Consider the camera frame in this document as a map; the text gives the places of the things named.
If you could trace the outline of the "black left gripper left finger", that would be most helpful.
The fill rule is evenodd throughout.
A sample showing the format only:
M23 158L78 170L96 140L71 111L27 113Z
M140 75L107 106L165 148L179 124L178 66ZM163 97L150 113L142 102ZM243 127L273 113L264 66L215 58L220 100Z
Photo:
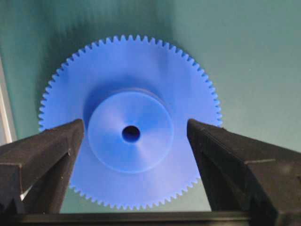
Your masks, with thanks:
M83 135L76 119L1 146L1 214L59 213Z

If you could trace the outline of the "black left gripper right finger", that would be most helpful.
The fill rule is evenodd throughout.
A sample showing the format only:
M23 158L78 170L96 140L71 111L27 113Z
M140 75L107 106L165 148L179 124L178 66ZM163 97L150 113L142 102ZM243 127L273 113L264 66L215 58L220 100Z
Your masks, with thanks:
M213 211L247 211L253 226L300 225L299 152L194 119L187 137Z

